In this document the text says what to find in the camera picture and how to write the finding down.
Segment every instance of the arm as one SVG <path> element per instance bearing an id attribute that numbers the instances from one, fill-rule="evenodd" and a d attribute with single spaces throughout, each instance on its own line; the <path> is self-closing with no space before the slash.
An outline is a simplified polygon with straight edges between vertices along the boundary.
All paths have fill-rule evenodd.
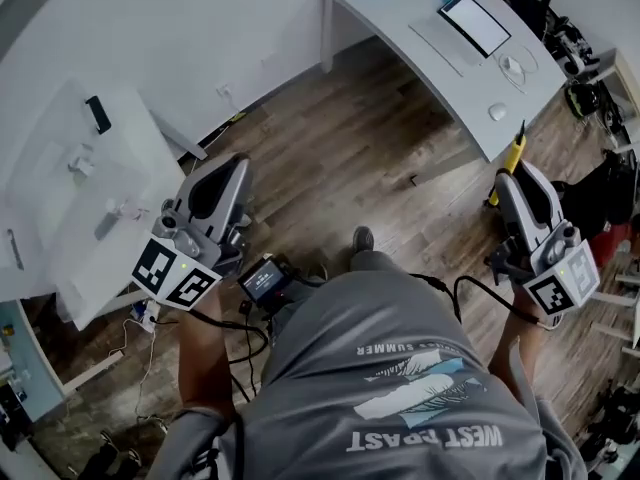
<path id="1" fill-rule="evenodd" d="M 221 320 L 218 287 L 211 290 L 197 309 Z M 231 371 L 222 329 L 201 322 L 187 312 L 180 315 L 178 386 L 185 408 L 210 407 L 226 421 L 233 418 Z"/>
<path id="2" fill-rule="evenodd" d="M 515 290 L 513 305 L 520 311 L 535 316 L 543 316 L 542 310 L 529 298 L 523 289 Z M 520 393 L 509 367 L 509 348 L 516 339 L 520 339 L 519 352 L 525 375 L 529 384 L 533 384 L 536 360 L 544 341 L 546 331 L 541 327 L 530 324 L 513 313 L 509 313 L 502 331 L 502 337 L 493 359 L 489 363 L 489 372 L 504 382 L 511 393 L 520 402 Z"/>

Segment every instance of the black cable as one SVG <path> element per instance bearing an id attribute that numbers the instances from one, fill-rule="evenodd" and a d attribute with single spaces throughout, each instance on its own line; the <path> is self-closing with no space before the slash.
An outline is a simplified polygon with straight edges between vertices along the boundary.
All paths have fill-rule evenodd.
<path id="1" fill-rule="evenodd" d="M 251 370 L 251 389 L 253 390 L 253 396 L 256 397 L 258 396 L 258 392 L 256 391 L 256 385 L 253 382 L 253 363 L 251 362 L 251 340 L 249 339 L 249 313 L 246 314 L 245 319 L 244 319 L 244 325 L 245 325 L 245 335 L 247 336 L 247 348 L 249 349 L 249 368 Z"/>
<path id="2" fill-rule="evenodd" d="M 233 361 L 229 361 L 229 364 L 237 364 L 237 363 L 241 363 L 243 361 L 248 361 L 252 357 L 255 357 L 258 354 L 260 354 L 269 345 L 269 339 L 267 338 L 265 333 L 262 332 L 262 329 L 260 329 L 259 327 L 253 327 L 253 326 L 250 326 L 250 325 L 242 325 L 242 324 L 238 324 L 236 322 L 228 322 L 228 321 L 219 322 L 218 320 L 214 320 L 213 318 L 205 315 L 204 313 L 201 313 L 197 309 L 192 309 L 191 311 L 188 311 L 188 314 L 190 314 L 191 316 L 197 318 L 198 320 L 201 320 L 202 322 L 205 322 L 205 323 L 207 323 L 209 325 L 213 325 L 215 327 L 221 327 L 223 329 L 235 329 L 235 330 L 240 330 L 240 331 L 249 330 L 251 332 L 255 332 L 258 336 L 260 336 L 260 338 L 262 339 L 262 345 L 260 346 L 260 348 L 257 351 L 251 352 L 249 355 L 247 355 L 245 357 L 241 357 L 239 359 L 234 359 Z"/>
<path id="3" fill-rule="evenodd" d="M 509 311 L 511 311 L 513 314 L 515 314 L 519 318 L 522 318 L 524 321 L 529 322 L 532 325 L 537 325 L 538 327 L 542 327 L 547 331 L 551 331 L 555 329 L 562 320 L 562 315 L 561 315 L 560 317 L 555 317 L 551 325 L 545 325 L 541 322 L 539 318 L 533 315 L 530 315 L 528 313 L 524 313 L 523 311 L 520 311 L 513 304 L 510 304 L 509 302 L 504 300 L 500 295 L 494 292 L 487 285 L 485 285 L 484 283 L 478 281 L 477 279 L 471 276 L 458 277 L 453 285 L 453 293 L 451 293 L 451 290 L 449 290 L 449 287 L 444 283 L 444 281 L 438 279 L 437 277 L 424 276 L 422 274 L 411 274 L 411 276 L 417 277 L 418 279 L 422 279 L 423 281 L 426 281 L 427 283 L 429 283 L 429 285 L 431 285 L 432 288 L 435 288 L 436 290 L 446 293 L 451 299 L 451 302 L 453 303 L 453 313 L 455 314 L 456 318 L 458 319 L 458 322 L 460 323 L 462 323 L 460 302 L 458 301 L 458 286 L 460 285 L 460 281 L 469 281 L 470 283 L 475 284 L 478 288 L 481 288 L 485 293 L 491 295 L 491 297 L 493 297 L 495 300 L 497 300 L 500 304 L 502 304 L 505 308 L 507 308 Z"/>
<path id="4" fill-rule="evenodd" d="M 175 325 L 180 323 L 177 320 L 167 320 L 166 322 L 158 322 L 155 316 L 150 316 L 149 321 L 153 322 L 156 325 Z"/>
<path id="5" fill-rule="evenodd" d="M 417 277 L 418 279 L 422 279 L 423 281 L 426 281 L 427 283 L 429 283 L 432 288 L 435 288 L 438 291 L 446 293 L 451 299 L 451 303 L 453 304 L 453 314 L 458 319 L 458 322 L 462 323 L 460 306 L 457 303 L 457 299 L 453 296 L 453 293 L 451 293 L 451 290 L 449 290 L 449 287 L 444 283 L 444 281 L 442 281 L 441 279 L 438 279 L 437 277 L 423 276 L 422 274 L 411 274 L 411 277 Z"/>
<path id="6" fill-rule="evenodd" d="M 520 311 L 513 304 L 510 304 L 509 302 L 504 300 L 502 297 L 500 297 L 500 295 L 498 295 L 496 292 L 494 292 L 491 288 L 489 288 L 488 286 L 486 286 L 485 284 L 481 283 L 480 281 L 478 281 L 477 279 L 475 279 L 475 278 L 473 278 L 471 276 L 460 276 L 458 279 L 456 279 L 456 282 L 453 285 L 453 300 L 454 300 L 454 303 L 453 303 L 454 308 L 453 308 L 453 310 L 454 311 L 457 310 L 457 312 L 458 312 L 457 314 L 460 314 L 460 305 L 458 304 L 458 285 L 460 284 L 460 281 L 469 281 L 469 282 L 475 284 L 478 288 L 481 288 L 485 293 L 488 293 L 489 295 L 491 295 L 495 300 L 497 300 L 500 304 L 502 304 L 509 311 L 511 311 L 512 313 L 516 314 L 517 316 L 519 316 L 523 320 L 529 322 L 530 324 L 533 324 L 533 325 L 539 325 L 540 324 L 540 319 L 538 317 L 535 317 L 533 315 L 530 315 L 528 313 L 524 313 L 524 312 Z"/>
<path id="7" fill-rule="evenodd" d="M 306 286 L 310 286 L 311 288 L 320 288 L 326 281 L 311 281 L 310 279 L 305 279 L 297 272 L 293 272 L 293 278 Z"/>
<path id="8" fill-rule="evenodd" d="M 233 374 L 231 374 L 231 380 L 233 381 L 233 383 L 236 385 L 236 387 L 238 388 L 238 391 L 240 391 L 240 393 L 242 394 L 242 396 L 244 397 L 244 399 L 248 402 L 251 402 L 251 399 L 249 398 L 249 395 L 247 395 L 247 392 L 244 390 L 244 388 L 242 387 L 242 384 L 240 384 L 240 381 L 238 379 L 236 379 Z"/>

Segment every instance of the power outlet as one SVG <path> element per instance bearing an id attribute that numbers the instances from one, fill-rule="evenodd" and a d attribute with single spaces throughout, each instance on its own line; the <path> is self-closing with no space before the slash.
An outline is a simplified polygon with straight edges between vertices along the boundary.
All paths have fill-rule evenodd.
<path id="1" fill-rule="evenodd" d="M 216 91 L 221 98 L 231 98 L 231 86 L 226 82 L 216 87 Z"/>
<path id="2" fill-rule="evenodd" d="M 147 308 L 142 315 L 142 321 L 140 322 L 142 328 L 148 333 L 153 334 L 156 331 L 155 322 L 158 321 L 159 314 L 160 304 L 158 304 L 155 300 L 149 300 L 147 302 Z"/>

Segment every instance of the curved desk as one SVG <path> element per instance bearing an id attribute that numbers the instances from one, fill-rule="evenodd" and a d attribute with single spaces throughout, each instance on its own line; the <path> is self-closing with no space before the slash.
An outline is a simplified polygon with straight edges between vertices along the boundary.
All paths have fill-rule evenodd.
<path id="1" fill-rule="evenodd" d="M 428 165 L 414 176 L 418 185 L 482 158 L 491 162 L 505 150 L 518 133 L 522 120 L 529 124 L 562 87 L 566 78 L 540 40 L 502 0 L 476 0 L 510 34 L 496 53 L 481 65 L 470 67 L 460 76 L 440 54 L 419 36 L 410 24 L 428 19 L 442 7 L 442 0 L 324 0 L 322 29 L 322 66 L 328 72 L 333 60 L 333 3 L 337 2 L 382 39 L 438 98 L 469 139 L 465 150 L 454 152 L 440 164 Z M 497 58 L 510 55 L 527 75 L 520 92 L 503 75 Z M 505 103 L 507 115 L 493 121 L 488 109 Z"/>

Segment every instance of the white wall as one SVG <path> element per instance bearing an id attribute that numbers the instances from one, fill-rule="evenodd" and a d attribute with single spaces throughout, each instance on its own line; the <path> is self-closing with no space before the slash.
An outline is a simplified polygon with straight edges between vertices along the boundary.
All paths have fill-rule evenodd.
<path id="1" fill-rule="evenodd" d="M 49 0 L 0 62 L 0 183 L 68 76 L 129 81 L 201 140 L 234 113 L 219 85 L 244 107 L 319 62 L 320 16 L 320 0 Z M 364 37 L 351 24 L 339 36 Z"/>
<path id="2" fill-rule="evenodd" d="M 552 0 L 551 7 L 569 16 L 594 50 L 620 48 L 640 81 L 640 0 Z"/>

